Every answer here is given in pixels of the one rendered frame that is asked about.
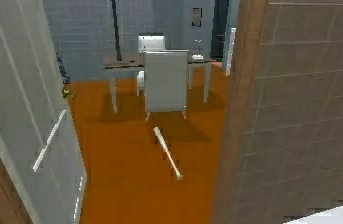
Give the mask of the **dark top dining table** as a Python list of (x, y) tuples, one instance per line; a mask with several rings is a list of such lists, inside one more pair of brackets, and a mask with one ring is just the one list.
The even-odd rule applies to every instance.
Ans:
[[(193, 69), (196, 67), (204, 68), (204, 102), (208, 101), (208, 92), (210, 88), (210, 79), (211, 79), (211, 64), (214, 62), (214, 59), (211, 58), (202, 58), (201, 60), (195, 60), (192, 56), (188, 57), (188, 72), (187, 72), (187, 83), (188, 87), (192, 87), (193, 79)], [(126, 55), (121, 61), (117, 59), (112, 59), (111, 57), (105, 57), (103, 70), (106, 70), (107, 80), (109, 83), (109, 90), (111, 94), (111, 103), (113, 112), (117, 112), (117, 98), (116, 98), (116, 77), (119, 73), (129, 72), (131, 74), (137, 74), (139, 71), (144, 69), (144, 62), (142, 55)]]

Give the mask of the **pale baseball bat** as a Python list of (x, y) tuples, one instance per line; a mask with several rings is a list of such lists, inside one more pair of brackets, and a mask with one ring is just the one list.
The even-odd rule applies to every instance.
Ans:
[(178, 181), (181, 180), (183, 178), (183, 175), (181, 174), (181, 172), (177, 168), (176, 163), (175, 163), (175, 161), (172, 158), (172, 155), (171, 155), (171, 153), (170, 153), (170, 151), (168, 149), (168, 146), (167, 146), (166, 141), (165, 141), (165, 139), (164, 139), (164, 137), (163, 137), (163, 135), (162, 135), (162, 133), (160, 131), (160, 128), (159, 127), (154, 127), (153, 128), (153, 132), (154, 132), (157, 140), (159, 141), (159, 143), (160, 143), (164, 153), (166, 154), (166, 156), (167, 156), (167, 158), (168, 158), (168, 160), (169, 160), (169, 162), (171, 164), (171, 167), (172, 167), (172, 169), (173, 169), (173, 171), (174, 171), (174, 173), (176, 175), (176, 179)]

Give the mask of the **yellow door knob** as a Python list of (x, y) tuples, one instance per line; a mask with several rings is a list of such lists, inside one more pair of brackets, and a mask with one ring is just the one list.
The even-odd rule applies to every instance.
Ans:
[(71, 99), (74, 99), (77, 95), (76, 92), (73, 92), (65, 87), (62, 88), (61, 93), (64, 99), (67, 99), (68, 97), (70, 97)]

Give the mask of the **white dining chair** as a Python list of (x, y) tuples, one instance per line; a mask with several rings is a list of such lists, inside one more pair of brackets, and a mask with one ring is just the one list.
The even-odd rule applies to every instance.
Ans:
[(147, 51), (144, 53), (144, 96), (146, 119), (156, 112), (180, 111), (186, 118), (186, 51)]
[[(160, 51), (165, 49), (165, 36), (162, 34), (145, 35), (140, 34), (138, 37), (138, 53), (142, 55), (145, 51)], [(144, 90), (143, 70), (137, 74), (137, 94)]]

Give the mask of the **dark framed wall picture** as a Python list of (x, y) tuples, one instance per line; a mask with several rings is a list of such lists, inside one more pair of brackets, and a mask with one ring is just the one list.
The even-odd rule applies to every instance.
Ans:
[(202, 9), (193, 8), (192, 9), (192, 26), (200, 27), (202, 24)]

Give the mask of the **grey room door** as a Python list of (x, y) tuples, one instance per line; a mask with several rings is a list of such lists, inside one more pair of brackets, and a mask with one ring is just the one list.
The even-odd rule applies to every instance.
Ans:
[(0, 186), (23, 224), (80, 224), (87, 173), (63, 87), (43, 1), (0, 0)]

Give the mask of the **glass candle holder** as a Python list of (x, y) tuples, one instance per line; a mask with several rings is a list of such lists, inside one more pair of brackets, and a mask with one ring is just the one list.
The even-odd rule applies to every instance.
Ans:
[(194, 61), (203, 61), (204, 60), (204, 56), (202, 54), (203, 43), (201, 40), (198, 40), (198, 39), (195, 39), (194, 42), (196, 44), (196, 49), (195, 49), (195, 52), (192, 54), (191, 58)]

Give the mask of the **black floor lamp pole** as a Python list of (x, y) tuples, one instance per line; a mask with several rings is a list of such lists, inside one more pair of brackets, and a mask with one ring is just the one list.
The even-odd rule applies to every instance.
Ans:
[(122, 61), (120, 41), (119, 41), (119, 29), (118, 29), (119, 27), (118, 27), (116, 0), (111, 0), (111, 7), (112, 7), (112, 16), (113, 16), (113, 23), (114, 23), (116, 58), (117, 58), (117, 61)]

